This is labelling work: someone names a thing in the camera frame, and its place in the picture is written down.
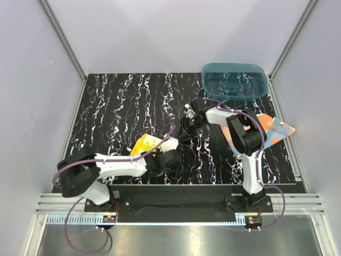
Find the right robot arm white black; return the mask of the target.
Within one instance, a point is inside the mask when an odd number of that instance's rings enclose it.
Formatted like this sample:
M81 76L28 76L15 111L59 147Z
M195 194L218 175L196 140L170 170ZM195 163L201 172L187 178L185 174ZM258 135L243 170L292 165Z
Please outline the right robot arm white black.
M247 211L254 211L260 207L266 196L265 185L259 173L266 132L252 109L224 109L220 107L220 102L213 107L206 103L208 100L197 98L184 106L176 138L180 144L186 145L197 136L197 130L205 125L227 127L230 146L240 154L243 167L242 196L233 208L237 210L243 207Z

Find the orange blue dotted towel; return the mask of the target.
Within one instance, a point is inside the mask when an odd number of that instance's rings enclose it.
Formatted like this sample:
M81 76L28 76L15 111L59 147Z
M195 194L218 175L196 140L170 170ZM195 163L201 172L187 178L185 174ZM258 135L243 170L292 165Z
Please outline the orange blue dotted towel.
M279 141L292 135L296 130L287 123L279 120L276 117L271 117L267 114L256 115L260 121L264 131L266 132L267 139L265 140L264 149L270 148ZM241 154L236 150L232 138L230 135L229 128L227 126L220 125L222 133L226 138L233 154L235 157L239 157Z

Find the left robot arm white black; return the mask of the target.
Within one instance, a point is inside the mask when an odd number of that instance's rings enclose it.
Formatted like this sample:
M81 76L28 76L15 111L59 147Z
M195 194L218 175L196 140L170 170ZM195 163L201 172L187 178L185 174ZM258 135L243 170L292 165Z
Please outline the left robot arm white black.
M110 211L115 198L107 185L99 180L107 177L129 176L156 178L181 169L181 156L175 150L143 152L135 156L109 156L82 149L57 164L53 181L61 188L64 198L81 196L103 211Z

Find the yellow crocodile towel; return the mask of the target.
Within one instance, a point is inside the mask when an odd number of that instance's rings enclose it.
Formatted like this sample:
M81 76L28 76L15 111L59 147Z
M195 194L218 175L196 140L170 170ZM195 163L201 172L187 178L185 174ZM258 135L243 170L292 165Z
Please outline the yellow crocodile towel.
M143 152L150 151L160 142L161 142L161 139L154 137L152 135L149 135L149 134L144 134L137 140L130 155L131 156L140 155Z

